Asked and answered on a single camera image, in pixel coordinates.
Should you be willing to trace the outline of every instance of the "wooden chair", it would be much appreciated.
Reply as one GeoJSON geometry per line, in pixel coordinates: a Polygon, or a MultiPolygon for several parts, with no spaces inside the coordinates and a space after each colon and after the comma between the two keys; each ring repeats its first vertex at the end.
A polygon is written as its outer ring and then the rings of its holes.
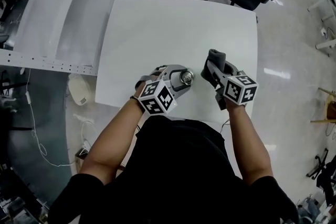
{"type": "Polygon", "coordinates": [[[334,92],[334,91],[330,92],[330,91],[327,91],[327,90],[325,90],[323,88],[320,88],[320,87],[319,87],[319,90],[329,94],[327,99],[325,100],[325,105],[324,105],[324,109],[323,109],[324,120],[317,120],[317,121],[310,121],[310,122],[313,122],[313,123],[326,123],[326,122],[336,123],[336,119],[328,119],[327,118],[328,106],[331,102],[335,101],[336,92],[334,92]]]}

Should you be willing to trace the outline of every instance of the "person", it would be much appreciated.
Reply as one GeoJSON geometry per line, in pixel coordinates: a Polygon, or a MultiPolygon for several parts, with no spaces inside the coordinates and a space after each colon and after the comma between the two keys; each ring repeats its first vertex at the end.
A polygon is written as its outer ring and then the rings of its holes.
{"type": "Polygon", "coordinates": [[[80,169],[52,204],[49,224],[69,223],[298,223],[295,205],[273,177],[270,157],[245,107],[226,100],[242,179],[228,161],[224,139],[207,124],[151,116],[137,97],[97,138],[80,169]]]}

